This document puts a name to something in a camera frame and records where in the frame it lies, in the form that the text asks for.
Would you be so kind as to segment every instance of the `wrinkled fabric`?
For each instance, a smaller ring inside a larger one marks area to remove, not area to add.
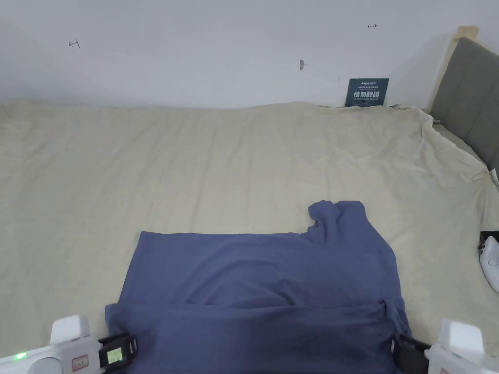
[[[442,318],[499,354],[480,229],[499,227],[486,167],[417,108],[0,105],[0,357],[84,314],[108,335],[141,231],[303,232],[308,206],[359,200],[397,256],[416,339]]]
[[[358,201],[321,201],[303,234],[143,232],[112,333],[129,373],[392,373],[410,333],[395,255]]]

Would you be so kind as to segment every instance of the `gray upholstered headboard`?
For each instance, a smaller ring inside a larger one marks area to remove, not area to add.
[[[459,39],[430,114],[499,171],[499,56]]]

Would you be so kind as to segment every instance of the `dark blue sign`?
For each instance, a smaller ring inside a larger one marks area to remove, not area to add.
[[[389,78],[356,78],[350,79],[346,94],[346,107],[371,107],[383,105]]]

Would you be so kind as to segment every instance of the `white wall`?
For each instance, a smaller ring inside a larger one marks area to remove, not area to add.
[[[499,0],[2,0],[0,102],[341,106],[349,78],[389,77],[386,104],[425,107],[457,26],[499,50],[498,14]]]

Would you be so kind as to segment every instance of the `beige bed sheet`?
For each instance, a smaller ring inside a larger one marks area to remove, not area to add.
[[[142,230],[303,232],[319,200],[360,200],[396,256],[416,338],[442,318],[499,353],[499,295],[481,227],[497,227],[485,166],[416,108],[240,110],[0,107],[0,357],[85,314],[107,334]]]

